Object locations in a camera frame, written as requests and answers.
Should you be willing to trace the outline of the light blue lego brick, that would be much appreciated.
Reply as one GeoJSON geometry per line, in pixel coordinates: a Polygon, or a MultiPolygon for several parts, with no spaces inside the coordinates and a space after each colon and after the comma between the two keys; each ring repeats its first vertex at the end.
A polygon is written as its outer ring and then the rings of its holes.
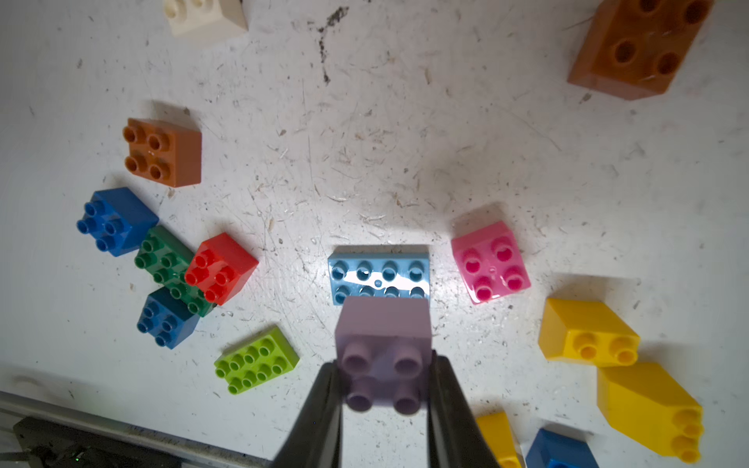
{"type": "Polygon", "coordinates": [[[423,245],[339,246],[328,257],[333,305],[349,296],[429,300],[430,257],[423,245]]]}

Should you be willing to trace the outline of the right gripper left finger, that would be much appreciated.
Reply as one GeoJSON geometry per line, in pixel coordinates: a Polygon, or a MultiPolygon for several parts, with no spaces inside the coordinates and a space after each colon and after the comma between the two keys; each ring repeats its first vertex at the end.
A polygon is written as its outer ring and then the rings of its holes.
{"type": "Polygon", "coordinates": [[[324,364],[272,468],[339,468],[343,441],[343,376],[324,364]]]}

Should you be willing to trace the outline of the purple lego brick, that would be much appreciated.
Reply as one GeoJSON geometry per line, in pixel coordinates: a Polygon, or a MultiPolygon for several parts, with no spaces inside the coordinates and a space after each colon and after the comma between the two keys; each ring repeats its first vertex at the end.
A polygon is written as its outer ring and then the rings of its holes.
{"type": "Polygon", "coordinates": [[[428,398],[432,329],[426,298],[349,296],[335,328],[345,403],[414,415],[428,398]]]}

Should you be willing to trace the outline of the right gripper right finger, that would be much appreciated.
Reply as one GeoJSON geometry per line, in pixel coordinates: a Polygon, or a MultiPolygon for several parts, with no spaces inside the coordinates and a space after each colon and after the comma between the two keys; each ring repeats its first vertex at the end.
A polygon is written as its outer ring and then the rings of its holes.
{"type": "Polygon", "coordinates": [[[479,430],[450,360],[432,353],[428,375],[428,466],[501,467],[479,430]]]}

